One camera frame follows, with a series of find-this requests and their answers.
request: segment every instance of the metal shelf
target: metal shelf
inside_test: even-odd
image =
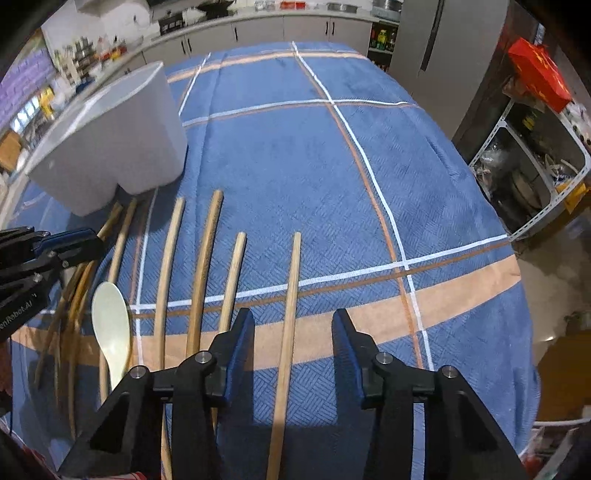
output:
[[[514,105],[514,102],[512,100],[509,102],[509,104],[507,105],[507,107],[505,108],[503,113],[501,114],[501,117],[497,121],[496,125],[493,127],[490,135],[487,137],[487,139],[482,144],[482,146],[480,147],[480,149],[478,150],[478,152],[476,153],[476,155],[474,156],[474,158],[472,159],[472,161],[469,164],[469,167],[472,170],[472,173],[475,173],[474,165],[476,164],[476,162],[478,162],[478,160],[480,159],[480,157],[482,156],[482,154],[484,153],[484,151],[486,150],[488,145],[492,142],[493,138],[495,137],[495,135],[499,131],[499,129],[505,128],[511,134],[513,139],[517,142],[517,144],[523,150],[523,152],[525,152],[526,156],[533,163],[534,167],[539,172],[540,177],[544,181],[544,184],[546,185],[546,187],[550,191],[551,199],[550,199],[549,204],[547,206],[545,206],[544,208],[542,208],[525,225],[523,225],[521,228],[519,228],[514,233],[512,233],[509,236],[510,241],[517,240],[519,238],[523,238],[523,237],[527,236],[526,234],[529,232],[529,230],[531,230],[534,227],[534,225],[536,225],[544,217],[546,217],[552,210],[554,210],[555,208],[558,208],[558,207],[562,207],[562,205],[561,205],[562,201],[567,197],[567,195],[570,192],[572,192],[584,180],[584,178],[587,176],[589,171],[591,171],[591,155],[589,155],[589,152],[587,152],[587,149],[581,143],[581,140],[579,140],[579,138],[573,132],[573,128],[570,125],[570,122],[564,116],[563,113],[553,112],[553,114],[555,114],[556,117],[558,117],[558,120],[560,121],[562,126],[570,134],[573,141],[575,142],[575,144],[577,145],[579,150],[582,152],[583,157],[584,157],[583,168],[581,168],[579,173],[573,178],[573,180],[571,180],[569,185],[562,192],[557,193],[556,189],[554,188],[554,183],[552,182],[552,179],[550,178],[549,174],[546,172],[545,168],[542,165],[540,165],[540,163],[536,159],[535,155],[530,150],[530,148],[527,146],[527,144],[523,141],[521,136],[515,131],[515,129],[509,123],[507,123],[506,118],[509,115],[509,112],[511,111],[511,108],[513,107],[513,105]]]
[[[368,51],[375,51],[377,53],[387,53],[388,55],[391,55],[392,53],[394,53],[389,50],[380,50],[379,48],[372,48],[372,47],[368,48]]]
[[[535,155],[530,150],[530,148],[525,144],[525,142],[521,138],[520,134],[517,133],[515,131],[515,129],[510,124],[508,124],[505,120],[502,121],[502,124],[500,126],[505,128],[511,134],[511,136],[515,139],[517,144],[525,152],[525,154],[530,159],[530,161],[534,164],[535,169],[538,171],[538,173],[540,174],[540,177],[542,177],[542,180],[544,181],[544,185],[546,185],[546,188],[548,188],[548,190],[550,191],[550,197],[551,198],[556,197],[558,195],[558,193],[556,192],[556,189],[554,188],[554,183],[552,182],[552,179],[550,178],[550,176],[548,175],[546,170],[544,168],[542,168],[542,165],[540,165],[540,162],[538,161],[538,159],[535,157]]]

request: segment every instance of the white container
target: white container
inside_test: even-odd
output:
[[[155,62],[66,109],[25,172],[84,216],[107,205],[117,184],[135,195],[174,181],[183,172],[186,151],[164,66]]]

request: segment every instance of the bottle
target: bottle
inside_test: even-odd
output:
[[[375,48],[375,46],[376,46],[375,30],[372,27],[371,35],[369,36],[369,48]]]
[[[386,45],[386,31],[385,30],[380,30],[379,34],[378,34],[378,46],[377,48],[380,50],[383,50],[385,48]]]

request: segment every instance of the curved wooden stick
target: curved wooden stick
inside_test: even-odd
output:
[[[203,316],[203,303],[205,301],[205,288],[207,286],[207,275],[209,264],[212,260],[213,240],[216,236],[217,221],[222,209],[223,192],[213,192],[212,201],[209,204],[205,229],[199,245],[199,256],[195,266],[193,277],[193,295],[191,297],[191,310],[189,311],[189,331],[187,332],[187,348],[185,358],[194,355],[199,351],[201,341],[201,318]]]
[[[41,382],[41,373],[43,372],[43,365],[45,363],[45,357],[47,355],[47,352],[49,351],[51,342],[53,341],[54,334],[56,330],[58,330],[57,327],[60,324],[64,314],[66,313],[68,303],[72,299],[74,288],[76,285],[78,285],[80,277],[82,276],[82,272],[85,268],[86,264],[78,265],[76,267],[76,270],[74,271],[74,275],[66,285],[66,288],[64,288],[64,290],[61,292],[60,301],[57,303],[56,311],[53,314],[53,318],[51,319],[51,323],[49,324],[49,328],[47,329],[47,335],[45,337],[45,341],[43,342],[41,352],[39,353],[39,360],[37,361],[37,366],[35,367],[35,377],[33,380],[33,385],[35,386],[35,388],[39,388],[39,383]]]
[[[285,319],[283,320],[283,337],[281,339],[281,356],[275,393],[275,410],[271,427],[271,444],[267,464],[267,480],[278,480],[285,433],[285,414],[287,397],[290,390],[291,363],[294,353],[294,337],[296,334],[297,288],[300,281],[300,250],[301,233],[294,235],[291,251],[290,275],[287,280],[287,296],[285,298]]]
[[[168,288],[170,286],[170,275],[173,270],[174,250],[177,244],[178,230],[181,226],[183,217],[184,198],[178,198],[174,204],[173,217],[170,220],[166,243],[164,244],[164,253],[162,256],[162,266],[160,268],[160,278],[158,279],[158,293],[156,295],[156,313],[154,318],[154,336],[156,340],[156,368],[164,369],[164,338],[166,333],[166,311],[168,308]],[[162,413],[162,444],[160,447],[160,456],[164,469],[166,480],[173,480],[172,464],[170,459],[170,445],[168,444],[168,434],[166,432],[166,413]]]
[[[99,233],[96,234],[98,238],[101,240],[105,240],[111,229],[113,228],[115,222],[119,218],[119,214],[123,207],[119,203],[115,203],[113,208],[111,209],[111,213],[109,214],[109,218],[105,222],[105,224],[100,229]],[[43,348],[41,350],[39,361],[37,362],[37,367],[35,369],[35,386],[39,386],[41,372],[43,371],[43,362],[45,360],[46,353],[49,350],[51,345],[51,341],[53,340],[54,334],[57,331],[57,342],[55,345],[55,366],[54,366],[54,376],[53,376],[53,386],[54,386],[54,395],[56,398],[56,406],[59,405],[59,398],[60,398],[60,376],[61,376],[61,331],[59,330],[59,326],[61,320],[66,312],[67,306],[70,303],[74,291],[78,286],[80,278],[86,268],[87,264],[80,264],[76,267],[74,275],[66,285],[66,288],[61,292],[60,301],[57,304],[56,312],[53,316],[51,324],[49,325],[47,336],[45,339],[45,343],[43,344]]]
[[[119,267],[121,266],[121,259],[123,258],[123,253],[125,251],[125,243],[127,242],[127,236],[129,234],[129,226],[134,219],[135,208],[137,206],[138,201],[136,198],[133,198],[127,207],[123,225],[121,225],[121,230],[119,230],[119,235],[117,235],[115,251],[113,252],[113,258],[111,259],[108,277],[108,280],[114,284],[117,283],[117,278],[119,277]],[[109,395],[109,376],[107,360],[105,359],[102,351],[100,351],[99,357],[99,391],[100,403],[103,404]]]
[[[232,312],[234,311],[234,301],[236,300],[236,289],[238,288],[238,278],[242,268],[242,259],[244,258],[244,249],[246,247],[246,233],[239,232],[234,243],[234,252],[228,271],[228,280],[226,290],[223,294],[222,311],[220,312],[220,321],[217,327],[218,333],[227,332],[232,323]]]
[[[123,207],[116,203],[112,210],[109,218],[100,229],[97,236],[101,239],[106,239],[110,234],[113,227],[116,225],[119,218],[119,214],[123,210]],[[82,319],[84,317],[84,310],[86,306],[86,299],[88,298],[88,291],[92,285],[92,279],[99,266],[99,261],[94,260],[86,266],[80,283],[76,287],[76,292],[70,305],[70,311],[68,314],[68,325],[66,338],[71,338],[72,343],[69,351],[69,368],[68,368],[68,414],[70,420],[70,432],[72,438],[76,438],[76,419],[74,414],[74,385],[76,383],[76,359],[78,356],[78,347],[80,342],[80,327],[82,325]],[[57,383],[57,391],[59,392],[59,382]]]

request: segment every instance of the pot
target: pot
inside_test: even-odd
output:
[[[197,9],[207,14],[220,13],[226,12],[233,3],[234,0],[205,0],[198,4]]]
[[[400,12],[402,10],[402,2],[398,2],[397,0],[374,0],[374,7]]]
[[[356,5],[349,5],[349,4],[338,4],[335,2],[329,2],[326,4],[326,8],[333,12],[345,12],[348,14],[356,14],[357,13],[357,6]]]

